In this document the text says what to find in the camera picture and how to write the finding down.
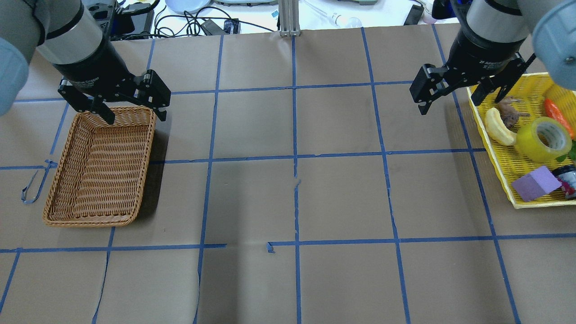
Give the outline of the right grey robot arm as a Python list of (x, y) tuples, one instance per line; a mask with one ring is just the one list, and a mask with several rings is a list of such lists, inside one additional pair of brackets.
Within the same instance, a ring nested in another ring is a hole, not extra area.
[(425, 115), (436, 99), (475, 86), (474, 105), (498, 91), (501, 101), (539, 58), (552, 80), (576, 87), (576, 3), (573, 0), (435, 0), (432, 16), (450, 13), (460, 27), (446, 63), (424, 64), (410, 86)]

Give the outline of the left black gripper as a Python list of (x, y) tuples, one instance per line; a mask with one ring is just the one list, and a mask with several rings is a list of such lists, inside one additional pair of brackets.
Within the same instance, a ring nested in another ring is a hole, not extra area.
[(78, 62), (53, 64), (62, 74), (58, 92), (77, 112), (98, 115), (109, 125), (115, 121), (114, 112), (106, 101), (131, 101), (153, 110), (166, 121), (171, 90), (155, 70), (132, 74), (112, 43), (100, 43), (95, 52)]

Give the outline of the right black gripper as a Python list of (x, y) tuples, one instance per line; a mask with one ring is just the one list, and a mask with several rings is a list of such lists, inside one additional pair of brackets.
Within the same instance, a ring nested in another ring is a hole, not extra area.
[(496, 90), (499, 92), (495, 102), (502, 101), (536, 59), (535, 54), (531, 54), (525, 61), (517, 54), (524, 41), (498, 43), (475, 36), (469, 39), (464, 31), (459, 31), (445, 65), (423, 64), (409, 87), (420, 115), (426, 115), (441, 96), (478, 82), (471, 95), (474, 105), (483, 103), (487, 95)]

